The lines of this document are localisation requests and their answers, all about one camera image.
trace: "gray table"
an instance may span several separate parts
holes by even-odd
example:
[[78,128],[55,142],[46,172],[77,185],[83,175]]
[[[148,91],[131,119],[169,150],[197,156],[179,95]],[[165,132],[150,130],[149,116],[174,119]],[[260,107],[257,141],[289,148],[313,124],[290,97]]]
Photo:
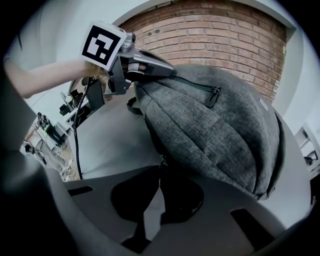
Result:
[[[151,141],[142,116],[127,109],[127,94],[115,96],[84,121],[78,131],[79,159],[84,179],[115,175],[150,165],[158,165],[160,156]],[[294,136],[283,125],[286,155],[283,171],[268,200],[259,201],[286,227],[306,216],[311,191],[307,167]],[[75,155],[74,137],[69,137]]]

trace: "gray fabric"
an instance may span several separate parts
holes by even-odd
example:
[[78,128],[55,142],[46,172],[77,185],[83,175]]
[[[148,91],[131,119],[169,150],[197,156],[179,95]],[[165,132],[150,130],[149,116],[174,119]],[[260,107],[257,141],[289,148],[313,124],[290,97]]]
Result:
[[183,167],[266,199],[281,169],[281,135],[272,106],[248,83],[219,68],[178,65],[176,70],[176,76],[221,91],[208,108],[209,92],[170,78],[135,85],[140,109],[165,148]]

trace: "gray backpack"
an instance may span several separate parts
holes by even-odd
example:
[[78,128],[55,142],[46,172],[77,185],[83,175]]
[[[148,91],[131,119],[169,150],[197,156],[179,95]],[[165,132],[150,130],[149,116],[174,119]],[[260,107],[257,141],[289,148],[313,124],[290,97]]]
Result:
[[178,65],[135,84],[156,149],[169,166],[231,184],[258,200],[276,185],[283,134],[272,106],[242,79],[212,66]]

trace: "backpack strap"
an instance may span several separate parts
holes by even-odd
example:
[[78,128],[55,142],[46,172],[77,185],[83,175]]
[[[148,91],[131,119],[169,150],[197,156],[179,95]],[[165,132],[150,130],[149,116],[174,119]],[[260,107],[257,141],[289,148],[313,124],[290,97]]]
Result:
[[128,110],[129,110],[131,113],[135,114],[135,115],[142,115],[142,112],[141,112],[140,108],[138,108],[138,107],[133,107],[133,104],[134,104],[135,102],[137,102],[137,98],[136,98],[136,97],[133,97],[133,98],[129,99],[129,101],[128,101],[127,104],[126,104]]

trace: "brick wall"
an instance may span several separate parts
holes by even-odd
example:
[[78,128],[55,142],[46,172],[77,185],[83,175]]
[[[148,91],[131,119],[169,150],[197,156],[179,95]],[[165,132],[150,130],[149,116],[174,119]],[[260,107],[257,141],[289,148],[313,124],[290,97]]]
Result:
[[246,80],[272,102],[281,78],[286,28],[232,1],[175,1],[138,14],[121,28],[136,46],[173,65],[211,65]]

